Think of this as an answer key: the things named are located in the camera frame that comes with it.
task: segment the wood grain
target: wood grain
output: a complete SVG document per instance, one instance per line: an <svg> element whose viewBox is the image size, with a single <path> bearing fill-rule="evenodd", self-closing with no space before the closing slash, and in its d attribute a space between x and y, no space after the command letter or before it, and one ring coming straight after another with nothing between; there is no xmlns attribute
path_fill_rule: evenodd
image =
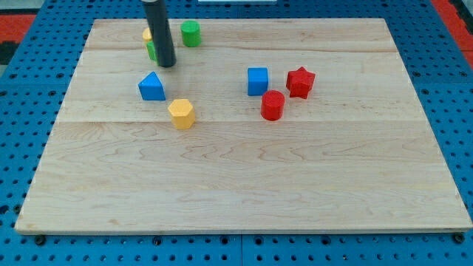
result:
<svg viewBox="0 0 473 266"><path fill-rule="evenodd" d="M201 20L154 66L144 20L97 20L16 223L25 234L396 233L472 227L382 19ZM277 122L246 69L317 73ZM156 71L165 102L140 99ZM167 106L188 98L177 131Z"/></svg>

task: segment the blue pegboard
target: blue pegboard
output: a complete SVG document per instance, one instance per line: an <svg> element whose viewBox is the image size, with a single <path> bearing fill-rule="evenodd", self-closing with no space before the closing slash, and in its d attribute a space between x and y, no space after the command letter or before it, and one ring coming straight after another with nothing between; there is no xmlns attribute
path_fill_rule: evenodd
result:
<svg viewBox="0 0 473 266"><path fill-rule="evenodd" d="M428 0L278 0L277 5L262 6L168 0L168 11L172 18L385 18L472 214L473 74ZM95 18L144 18L144 12L138 0L46 0L0 79L0 265L473 264L471 232L45 239L18 235L13 230L17 212Z"/></svg>

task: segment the blue cube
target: blue cube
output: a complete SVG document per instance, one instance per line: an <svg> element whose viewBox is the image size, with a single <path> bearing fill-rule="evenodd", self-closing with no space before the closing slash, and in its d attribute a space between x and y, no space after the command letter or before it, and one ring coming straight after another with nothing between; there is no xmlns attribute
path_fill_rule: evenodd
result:
<svg viewBox="0 0 473 266"><path fill-rule="evenodd" d="M143 100L166 100L163 84L156 73L151 72L139 84L141 97Z"/></svg>
<svg viewBox="0 0 473 266"><path fill-rule="evenodd" d="M268 90L269 77L266 67L248 68L248 96L261 96Z"/></svg>

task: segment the yellow block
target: yellow block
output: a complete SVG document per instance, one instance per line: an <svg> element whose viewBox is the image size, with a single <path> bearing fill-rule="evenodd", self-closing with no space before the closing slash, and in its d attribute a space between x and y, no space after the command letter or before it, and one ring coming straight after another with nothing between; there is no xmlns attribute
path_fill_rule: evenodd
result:
<svg viewBox="0 0 473 266"><path fill-rule="evenodd" d="M149 30L149 28L147 27L144 31L143 31L143 41L145 42L145 44L147 44L149 41L151 41L153 39L153 36L151 36L151 30Z"/></svg>
<svg viewBox="0 0 473 266"><path fill-rule="evenodd" d="M173 100L168 110L176 129L190 129L195 122L194 107L187 99Z"/></svg>

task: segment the green block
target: green block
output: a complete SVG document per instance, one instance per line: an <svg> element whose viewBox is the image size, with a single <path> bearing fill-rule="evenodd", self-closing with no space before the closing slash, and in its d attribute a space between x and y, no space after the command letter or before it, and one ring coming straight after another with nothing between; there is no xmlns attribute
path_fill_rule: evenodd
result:
<svg viewBox="0 0 473 266"><path fill-rule="evenodd" d="M149 41L146 44L146 50L148 51L149 59L157 62L156 51L154 51L153 41Z"/></svg>
<svg viewBox="0 0 473 266"><path fill-rule="evenodd" d="M198 47L202 42L200 38L200 25L197 21L184 21L180 25L180 32L183 35L183 43L187 47Z"/></svg>

